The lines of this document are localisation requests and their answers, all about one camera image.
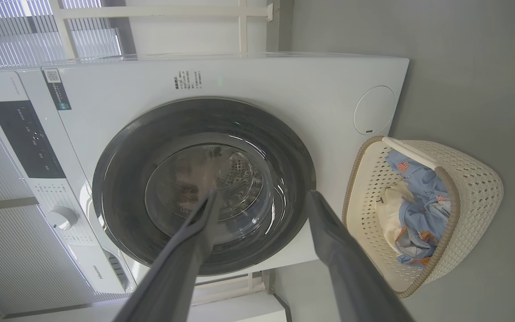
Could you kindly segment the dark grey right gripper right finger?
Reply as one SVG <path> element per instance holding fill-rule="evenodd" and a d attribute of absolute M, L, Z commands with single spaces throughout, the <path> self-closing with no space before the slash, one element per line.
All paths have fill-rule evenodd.
<path fill-rule="evenodd" d="M 320 192 L 307 192 L 306 213 L 317 257 L 329 270 L 341 321 L 412 322 L 401 300 Z"/>

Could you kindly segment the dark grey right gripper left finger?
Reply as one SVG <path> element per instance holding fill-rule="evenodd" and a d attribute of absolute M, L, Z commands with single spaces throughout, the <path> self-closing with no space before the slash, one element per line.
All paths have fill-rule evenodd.
<path fill-rule="evenodd" d="M 115 322 L 185 322 L 199 269 L 212 253 L 221 193 L 209 192 L 155 260 Z"/>

